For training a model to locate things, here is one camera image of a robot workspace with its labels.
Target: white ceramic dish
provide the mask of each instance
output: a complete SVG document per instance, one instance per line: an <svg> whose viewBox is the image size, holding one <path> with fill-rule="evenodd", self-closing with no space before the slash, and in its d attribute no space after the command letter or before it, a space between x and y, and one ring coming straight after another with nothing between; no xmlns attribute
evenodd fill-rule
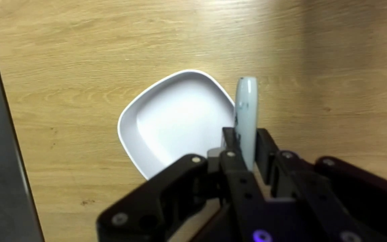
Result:
<svg viewBox="0 0 387 242"><path fill-rule="evenodd" d="M117 132L127 156L150 179L186 154L220 147L233 127L233 103L208 74L174 73L142 92L119 116Z"/></svg>

